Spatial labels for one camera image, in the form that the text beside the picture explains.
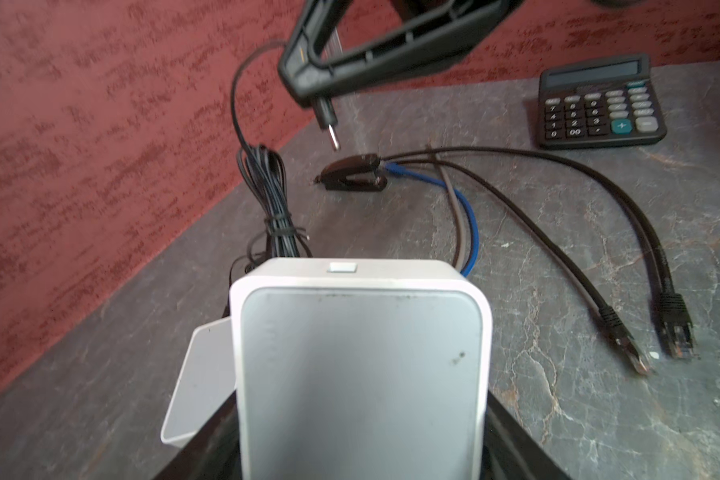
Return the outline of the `black power adapter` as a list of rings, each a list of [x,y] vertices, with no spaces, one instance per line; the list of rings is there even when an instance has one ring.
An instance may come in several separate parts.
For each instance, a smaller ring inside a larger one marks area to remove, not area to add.
[[[240,143],[236,164],[244,184],[261,207],[264,230],[247,244],[243,255],[233,260],[228,272],[228,283],[233,284],[235,266],[242,260],[246,274],[273,258],[312,258],[307,230],[298,227],[290,211],[287,189],[287,172],[279,152],[264,144],[254,145],[246,139],[237,113],[236,93],[245,70],[263,54],[283,48],[286,42],[272,39],[259,46],[237,67],[229,92],[231,121]]]

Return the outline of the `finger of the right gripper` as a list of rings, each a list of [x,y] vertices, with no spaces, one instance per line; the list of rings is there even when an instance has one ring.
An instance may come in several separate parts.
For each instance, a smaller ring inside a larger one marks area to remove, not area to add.
[[[447,70],[469,55],[520,1],[447,1],[338,56],[321,54],[348,1],[308,1],[278,64],[302,107],[359,90]]]

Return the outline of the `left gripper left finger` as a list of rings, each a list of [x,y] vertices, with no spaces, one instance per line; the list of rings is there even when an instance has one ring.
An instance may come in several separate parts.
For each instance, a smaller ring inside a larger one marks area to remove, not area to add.
[[[154,479],[239,479],[240,425],[232,393]]]

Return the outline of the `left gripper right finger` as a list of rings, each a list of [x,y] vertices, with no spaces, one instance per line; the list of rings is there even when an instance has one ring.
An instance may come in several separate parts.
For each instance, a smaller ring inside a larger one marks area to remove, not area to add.
[[[486,402],[482,478],[570,480],[492,392]]]

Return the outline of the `white switch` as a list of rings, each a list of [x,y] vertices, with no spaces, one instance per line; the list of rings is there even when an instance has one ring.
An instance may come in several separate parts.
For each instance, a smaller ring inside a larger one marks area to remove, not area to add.
[[[165,445],[182,448],[235,392],[231,319],[196,328],[161,428]]]
[[[493,319],[438,260],[266,261],[230,288],[246,479],[476,479]]]

